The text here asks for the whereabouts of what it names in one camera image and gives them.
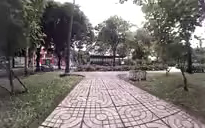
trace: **lamp post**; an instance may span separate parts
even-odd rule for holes
[[[70,44],[71,44],[70,41],[71,41],[71,36],[72,36],[74,8],[75,8],[75,0],[73,0],[72,12],[71,12],[71,17],[70,17],[70,22],[69,22],[69,33],[68,33],[68,38],[67,38],[67,49],[66,49],[66,56],[65,56],[65,61],[66,61],[65,73],[66,74],[70,73]]]

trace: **white sky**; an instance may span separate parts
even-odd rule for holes
[[[61,3],[73,2],[73,0],[55,1]],[[96,26],[113,15],[118,15],[138,27],[142,27],[142,24],[145,21],[141,8],[134,5],[130,0],[124,4],[119,4],[119,0],[76,0],[76,4],[80,6],[80,9],[89,18],[93,26]],[[205,28],[197,27],[195,34],[204,38],[203,46],[205,46]],[[192,47],[195,48],[199,41],[193,39],[191,43]]]

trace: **shrub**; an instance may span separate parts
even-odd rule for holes
[[[193,64],[192,68],[195,73],[205,73],[205,64]]]
[[[100,66],[100,65],[82,65],[78,66],[76,71],[129,71],[129,70],[142,70],[142,71],[159,71],[165,70],[168,66],[163,64],[153,65],[136,65],[136,66]]]
[[[174,67],[174,66],[176,66],[176,63],[168,63],[168,66]]]

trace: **paved walkway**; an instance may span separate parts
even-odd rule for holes
[[[39,128],[205,128],[176,106],[119,80],[117,73],[86,78]]]

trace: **green lawn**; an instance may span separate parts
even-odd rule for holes
[[[23,79],[29,93],[0,99],[0,128],[35,128],[82,77],[44,73]]]
[[[165,74],[148,73],[148,80],[134,85],[162,99],[173,102],[192,114],[205,118],[205,74],[187,75],[189,92],[182,88],[183,81],[180,73]]]

